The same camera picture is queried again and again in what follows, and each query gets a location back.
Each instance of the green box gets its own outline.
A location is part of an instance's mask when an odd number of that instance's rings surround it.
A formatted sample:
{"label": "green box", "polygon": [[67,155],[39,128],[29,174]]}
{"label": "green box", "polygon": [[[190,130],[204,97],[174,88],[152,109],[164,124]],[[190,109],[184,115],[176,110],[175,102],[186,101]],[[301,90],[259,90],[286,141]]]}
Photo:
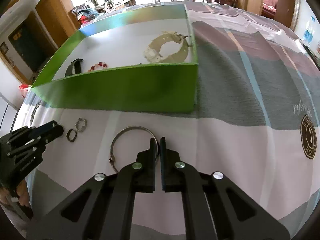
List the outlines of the green box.
{"label": "green box", "polygon": [[[130,25],[126,27],[126,30],[129,30],[131,27],[138,28],[139,25],[134,24],[144,23],[144,26],[146,22],[151,25],[159,25],[161,22],[167,24],[170,19],[185,19],[187,22],[189,42],[192,42],[190,62],[120,66],[55,79],[58,70],[61,68],[60,72],[63,72],[62,66],[75,59],[70,58],[71,53],[80,53],[77,46],[85,38],[91,37],[90,42],[94,48],[95,39],[99,39],[99,35],[104,35],[107,39],[111,32],[122,30],[116,29],[117,27]],[[120,35],[116,42],[126,44],[126,37],[128,36]],[[118,13],[76,31],[45,65],[34,82],[32,90],[54,108],[191,112],[195,103],[198,69],[195,44],[193,29],[184,5],[151,6]],[[97,48],[100,50],[105,48],[105,52],[108,52],[108,49],[117,48],[112,45],[98,43]],[[94,53],[92,47],[81,50],[81,54],[85,56],[86,53]],[[126,60],[127,52],[124,52],[123,57],[119,52],[119,61]]]}

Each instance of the gray stripe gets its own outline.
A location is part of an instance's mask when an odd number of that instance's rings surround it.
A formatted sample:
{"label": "gray stripe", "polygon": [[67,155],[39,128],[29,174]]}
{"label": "gray stripe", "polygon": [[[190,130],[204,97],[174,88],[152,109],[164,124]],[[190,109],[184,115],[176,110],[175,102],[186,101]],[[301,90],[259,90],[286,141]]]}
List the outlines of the gray stripe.
{"label": "gray stripe", "polygon": [[292,211],[289,215],[281,218],[279,222],[283,224],[290,233],[291,238],[298,232],[301,226],[307,221],[313,212],[314,205],[308,203],[315,203],[318,191],[316,191],[309,199],[308,202],[303,203],[294,211]]}
{"label": "gray stripe", "polygon": [[151,228],[132,224],[130,240],[185,240],[186,235],[166,235]]}
{"label": "gray stripe", "polygon": [[44,215],[49,213],[71,194],[71,192],[50,179],[48,175],[38,169],[35,169],[35,176],[31,190],[31,206],[34,217],[37,220],[44,217]]}
{"label": "gray stripe", "polygon": [[[197,51],[199,79],[196,111],[191,114],[168,115],[211,117],[238,126],[266,125],[245,69],[239,64],[240,54],[221,51],[208,43],[198,45]],[[305,111],[301,109],[293,113],[294,105],[298,105],[300,100],[305,106],[311,106],[311,103],[301,79],[293,72],[295,70],[287,69],[280,60],[270,62],[250,56],[249,60],[262,93],[271,127],[276,130],[300,129]]]}

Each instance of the bed sheet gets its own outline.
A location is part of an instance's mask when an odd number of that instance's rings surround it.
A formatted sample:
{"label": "bed sheet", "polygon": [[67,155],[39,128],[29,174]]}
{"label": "bed sheet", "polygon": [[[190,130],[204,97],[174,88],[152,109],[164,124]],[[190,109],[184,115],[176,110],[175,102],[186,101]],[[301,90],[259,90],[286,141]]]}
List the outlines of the bed sheet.
{"label": "bed sheet", "polygon": [[[88,127],[73,144],[65,136],[50,143],[37,169],[56,184],[52,194],[58,194],[59,187],[64,194],[73,192],[98,172],[113,174],[108,162],[113,137],[127,126],[144,126],[158,139],[165,136],[167,147],[198,171],[226,174],[294,236],[319,200],[319,149],[313,159],[306,156],[300,126],[307,115],[320,138],[320,72],[299,38],[273,20],[228,5],[185,5],[199,61],[195,110],[166,114],[55,109],[42,102],[33,125],[55,120],[69,130],[83,117]],[[33,92],[28,94],[15,129],[30,126],[39,100]],[[121,136],[114,149],[118,167],[133,162],[148,144],[143,131]],[[47,183],[31,193],[41,194],[41,188],[47,192]],[[132,223],[131,239],[185,239],[180,194],[162,192],[159,164],[156,191],[136,195]]]}

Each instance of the door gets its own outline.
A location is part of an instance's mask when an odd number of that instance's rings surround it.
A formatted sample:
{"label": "door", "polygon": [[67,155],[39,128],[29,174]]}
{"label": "door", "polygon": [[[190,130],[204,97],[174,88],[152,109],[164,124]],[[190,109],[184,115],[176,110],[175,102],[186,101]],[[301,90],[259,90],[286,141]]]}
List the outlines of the door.
{"label": "door", "polygon": [[290,28],[294,13],[295,0],[278,0],[274,20]]}
{"label": "door", "polygon": [[36,5],[36,11],[50,36],[60,48],[61,45],[68,39],[68,36],[60,25],[50,1],[40,0]]}
{"label": "door", "polygon": [[45,61],[45,53],[25,23],[22,23],[10,35],[9,41],[33,72],[36,72]]}
{"label": "door", "polygon": [[25,23],[36,42],[41,45],[45,55],[51,57],[57,49],[51,43],[47,33],[41,27],[36,14],[33,11],[29,13]]}

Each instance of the plastic bottle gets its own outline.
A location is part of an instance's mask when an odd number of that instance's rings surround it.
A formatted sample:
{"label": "plastic bottle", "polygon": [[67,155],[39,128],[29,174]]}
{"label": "plastic bottle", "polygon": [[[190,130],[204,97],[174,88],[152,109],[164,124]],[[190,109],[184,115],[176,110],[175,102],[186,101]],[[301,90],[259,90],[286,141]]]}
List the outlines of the plastic bottle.
{"label": "plastic bottle", "polygon": [[305,30],[303,38],[302,38],[303,43],[308,47],[310,47],[311,41],[312,41],[313,36],[315,34],[315,30],[313,29],[313,23],[315,21],[316,21],[316,19],[313,16],[311,16],[311,19],[307,22],[306,30]]}

